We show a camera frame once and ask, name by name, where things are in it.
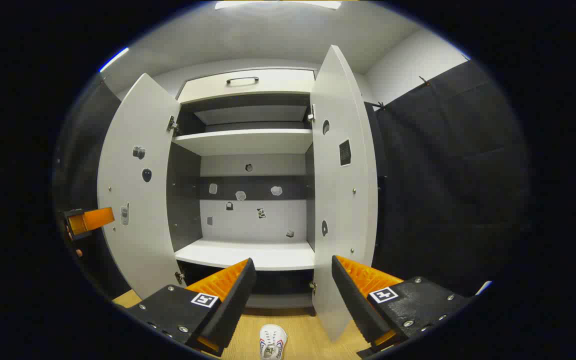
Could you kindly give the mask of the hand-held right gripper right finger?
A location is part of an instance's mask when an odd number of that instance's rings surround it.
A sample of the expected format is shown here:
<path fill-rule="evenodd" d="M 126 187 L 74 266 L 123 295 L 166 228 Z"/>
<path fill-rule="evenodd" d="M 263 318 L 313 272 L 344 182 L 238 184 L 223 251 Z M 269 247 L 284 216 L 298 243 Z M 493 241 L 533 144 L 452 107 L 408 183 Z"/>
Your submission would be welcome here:
<path fill-rule="evenodd" d="M 403 280 L 340 255 L 331 257 L 331 274 L 373 353 L 420 337 L 473 300 L 423 276 Z"/>

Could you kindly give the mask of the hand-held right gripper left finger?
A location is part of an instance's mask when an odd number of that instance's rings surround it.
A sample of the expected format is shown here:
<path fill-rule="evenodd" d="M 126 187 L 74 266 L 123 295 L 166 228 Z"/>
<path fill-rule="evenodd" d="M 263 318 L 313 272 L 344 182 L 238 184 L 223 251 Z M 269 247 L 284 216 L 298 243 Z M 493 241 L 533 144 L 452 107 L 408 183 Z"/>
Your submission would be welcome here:
<path fill-rule="evenodd" d="M 219 357 L 231 344 L 257 278 L 247 258 L 187 287 L 166 284 L 125 311 L 182 346 Z"/>

